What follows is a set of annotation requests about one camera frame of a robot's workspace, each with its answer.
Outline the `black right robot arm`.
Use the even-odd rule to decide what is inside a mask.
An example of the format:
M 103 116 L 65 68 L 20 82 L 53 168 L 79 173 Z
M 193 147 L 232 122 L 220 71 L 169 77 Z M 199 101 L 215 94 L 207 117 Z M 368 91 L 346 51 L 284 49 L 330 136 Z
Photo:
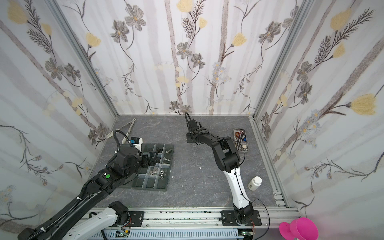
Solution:
M 125 184 L 128 178 L 139 172 L 139 168 L 155 162 L 136 148 L 128 147 L 115 152 L 106 167 L 84 184 L 76 198 L 35 229 L 24 229 L 18 239 L 62 240 L 97 203 Z

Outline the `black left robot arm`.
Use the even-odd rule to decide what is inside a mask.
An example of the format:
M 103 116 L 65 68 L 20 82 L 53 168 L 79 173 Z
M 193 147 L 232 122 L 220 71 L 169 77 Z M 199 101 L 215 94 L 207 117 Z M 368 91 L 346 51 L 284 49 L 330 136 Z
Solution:
M 210 133 L 199 122 L 185 114 L 188 132 L 188 143 L 209 146 L 214 154 L 217 167 L 222 171 L 229 183 L 233 197 L 235 220 L 239 225 L 245 225 L 254 213 L 251 200 L 246 194 L 240 173 L 241 158 L 230 137 L 218 137 Z

